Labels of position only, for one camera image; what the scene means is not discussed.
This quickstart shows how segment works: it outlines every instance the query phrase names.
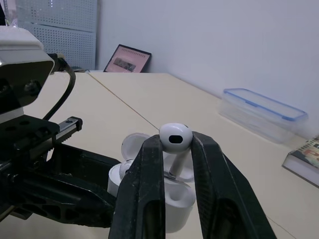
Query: table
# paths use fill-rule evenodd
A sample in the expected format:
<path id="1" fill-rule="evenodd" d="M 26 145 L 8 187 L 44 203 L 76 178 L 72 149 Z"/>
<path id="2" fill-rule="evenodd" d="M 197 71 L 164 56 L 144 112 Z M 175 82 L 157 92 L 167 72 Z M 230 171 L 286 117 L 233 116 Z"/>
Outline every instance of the table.
<path id="1" fill-rule="evenodd" d="M 305 139 L 272 143 L 220 116 L 218 98 L 168 74 L 90 75 L 156 128 L 181 122 L 215 139 L 249 180 L 278 238 L 318 238 L 319 190 L 281 167 Z M 198 231 L 197 217 L 192 212 L 185 227 Z M 192 238 L 187 229 L 176 235 Z"/>
<path id="2" fill-rule="evenodd" d="M 39 98 L 24 108 L 26 115 L 42 118 L 58 101 L 68 76 L 55 73 L 45 83 Z M 83 120 L 83 129 L 65 143 L 122 160 L 123 139 L 134 132 L 153 135 L 158 131 L 88 74 L 78 73 L 70 97 L 51 121 L 60 123 L 70 116 Z M 23 221 L 9 216 L 0 223 L 3 239 L 106 239 L 108 229 L 65 225 L 33 214 Z"/>

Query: perforated metal panel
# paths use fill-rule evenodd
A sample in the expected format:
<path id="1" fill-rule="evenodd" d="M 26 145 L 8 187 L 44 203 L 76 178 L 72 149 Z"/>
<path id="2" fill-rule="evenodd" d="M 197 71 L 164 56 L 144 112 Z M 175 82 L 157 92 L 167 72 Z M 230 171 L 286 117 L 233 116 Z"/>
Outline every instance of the perforated metal panel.
<path id="1" fill-rule="evenodd" d="M 92 32 L 18 22 L 44 45 L 46 53 L 63 53 L 70 66 L 95 69 L 96 35 Z"/>
<path id="2" fill-rule="evenodd" d="M 97 0 L 15 0 L 18 20 L 96 32 Z"/>

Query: transparent container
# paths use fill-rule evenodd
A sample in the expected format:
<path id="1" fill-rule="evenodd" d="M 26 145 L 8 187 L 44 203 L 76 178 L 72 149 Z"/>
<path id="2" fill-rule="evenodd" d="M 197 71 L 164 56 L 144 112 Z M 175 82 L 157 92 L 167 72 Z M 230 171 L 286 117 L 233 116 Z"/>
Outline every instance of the transparent container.
<path id="1" fill-rule="evenodd" d="M 289 140 L 308 114 L 246 89 L 225 89 L 219 113 L 273 141 Z"/>

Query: picture frame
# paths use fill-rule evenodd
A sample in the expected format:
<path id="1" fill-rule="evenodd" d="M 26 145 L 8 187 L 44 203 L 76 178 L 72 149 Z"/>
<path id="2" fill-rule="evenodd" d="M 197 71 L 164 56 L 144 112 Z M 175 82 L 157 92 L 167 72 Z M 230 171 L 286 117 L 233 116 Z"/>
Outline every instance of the picture frame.
<path id="1" fill-rule="evenodd" d="M 152 54 L 119 44 L 104 72 L 142 73 L 145 72 Z"/>

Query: blue container lid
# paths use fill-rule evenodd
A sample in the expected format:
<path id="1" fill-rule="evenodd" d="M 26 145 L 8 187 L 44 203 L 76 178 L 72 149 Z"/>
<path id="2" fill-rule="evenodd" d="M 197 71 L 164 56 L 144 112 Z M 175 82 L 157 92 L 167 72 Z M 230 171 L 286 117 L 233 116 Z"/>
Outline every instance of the blue container lid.
<path id="1" fill-rule="evenodd" d="M 270 113 L 273 113 L 283 118 L 284 120 L 298 121 L 308 116 L 308 114 L 302 110 L 275 101 L 273 99 L 270 99 L 266 96 L 260 95 L 256 92 L 247 89 L 225 89 L 224 93 L 236 97 L 251 106 L 259 107 Z"/>

